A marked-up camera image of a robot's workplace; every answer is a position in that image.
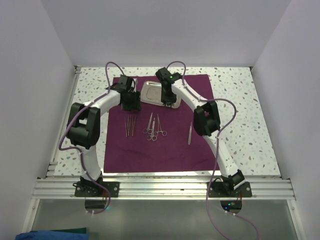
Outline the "steel forceps with ring handles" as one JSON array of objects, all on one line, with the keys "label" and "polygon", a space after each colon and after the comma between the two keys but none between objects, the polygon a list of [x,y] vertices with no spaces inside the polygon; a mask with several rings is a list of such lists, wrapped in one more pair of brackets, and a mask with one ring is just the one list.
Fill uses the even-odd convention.
[{"label": "steel forceps with ring handles", "polygon": [[167,132],[165,130],[162,129],[162,126],[161,126],[161,121],[160,121],[160,117],[159,115],[157,114],[157,130],[156,130],[156,135],[162,135],[162,136],[167,136]]}]

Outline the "steel clamp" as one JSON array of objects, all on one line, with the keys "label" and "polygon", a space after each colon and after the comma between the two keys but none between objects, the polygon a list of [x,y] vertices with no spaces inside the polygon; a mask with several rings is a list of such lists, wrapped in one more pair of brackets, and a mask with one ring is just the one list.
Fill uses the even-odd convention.
[{"label": "steel clamp", "polygon": [[151,122],[153,118],[153,113],[150,114],[147,127],[142,131],[144,134],[147,134],[151,129]]}]

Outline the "steel tweezers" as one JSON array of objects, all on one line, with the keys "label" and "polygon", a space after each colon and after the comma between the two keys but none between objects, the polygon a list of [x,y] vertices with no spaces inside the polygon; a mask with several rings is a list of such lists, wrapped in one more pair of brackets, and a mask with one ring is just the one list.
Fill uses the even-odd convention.
[{"label": "steel tweezers", "polygon": [[134,136],[134,130],[135,130],[135,122],[136,122],[136,116],[134,115],[132,117],[132,124],[131,124],[131,136]]},{"label": "steel tweezers", "polygon": [[129,136],[130,136],[131,121],[132,121],[132,116],[131,116],[131,115],[129,115],[129,116],[128,116],[128,120],[127,120],[127,137],[129,137]]},{"label": "steel tweezers", "polygon": [[128,137],[130,131],[130,117],[125,117],[125,136]]}]

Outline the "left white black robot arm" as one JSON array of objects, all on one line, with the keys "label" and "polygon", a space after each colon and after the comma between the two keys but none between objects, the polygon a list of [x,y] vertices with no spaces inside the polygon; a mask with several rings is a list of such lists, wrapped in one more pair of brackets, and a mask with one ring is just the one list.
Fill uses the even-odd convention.
[{"label": "left white black robot arm", "polygon": [[62,140],[68,138],[71,146],[59,150],[77,150],[80,156],[82,174],[80,180],[88,182],[86,190],[92,196],[103,193],[102,171],[98,163],[96,144],[101,133],[101,117],[114,107],[123,111],[141,110],[141,93],[136,90],[137,80],[121,75],[118,82],[107,88],[107,92],[97,98],[71,105],[67,127]]}]

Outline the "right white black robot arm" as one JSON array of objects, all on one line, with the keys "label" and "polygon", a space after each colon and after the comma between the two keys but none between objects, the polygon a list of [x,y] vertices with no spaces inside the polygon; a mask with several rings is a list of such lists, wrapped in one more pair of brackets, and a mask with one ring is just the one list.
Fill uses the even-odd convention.
[{"label": "right white black robot arm", "polygon": [[246,182],[238,165],[234,162],[227,147],[220,143],[221,127],[218,101],[229,100],[223,98],[206,99],[194,90],[180,73],[170,73],[165,67],[155,73],[161,83],[161,102],[171,106],[179,97],[193,111],[193,128],[203,137],[215,156],[215,167],[219,167],[220,180],[211,183],[210,188],[223,191],[227,196],[235,196]]}]

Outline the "steel scalpel handle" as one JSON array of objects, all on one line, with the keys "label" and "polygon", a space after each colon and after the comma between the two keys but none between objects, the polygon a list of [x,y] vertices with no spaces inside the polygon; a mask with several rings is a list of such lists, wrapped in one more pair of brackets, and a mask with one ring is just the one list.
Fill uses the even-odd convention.
[{"label": "steel scalpel handle", "polygon": [[192,129],[193,129],[193,123],[190,123],[189,132],[188,132],[188,141],[187,144],[190,145],[192,141]]}]

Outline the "steel scissors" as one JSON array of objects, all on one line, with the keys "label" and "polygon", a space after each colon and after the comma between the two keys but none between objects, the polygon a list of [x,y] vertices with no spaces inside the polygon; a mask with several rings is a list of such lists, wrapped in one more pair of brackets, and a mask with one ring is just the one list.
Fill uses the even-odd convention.
[{"label": "steel scissors", "polygon": [[146,139],[148,141],[156,141],[157,136],[155,134],[155,118],[152,120],[151,129],[147,131],[147,137]]}]

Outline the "stainless steel instrument tray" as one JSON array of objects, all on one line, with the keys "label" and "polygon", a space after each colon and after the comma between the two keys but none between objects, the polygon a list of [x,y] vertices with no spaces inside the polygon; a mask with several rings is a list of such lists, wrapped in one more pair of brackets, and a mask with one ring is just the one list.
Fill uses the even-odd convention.
[{"label": "stainless steel instrument tray", "polygon": [[161,102],[162,96],[162,86],[159,82],[155,81],[146,81],[142,85],[142,89],[140,92],[140,101],[142,103],[161,106],[161,107],[168,107],[177,109],[181,105],[181,98],[177,97],[176,102],[173,103],[171,106],[165,105]]}]

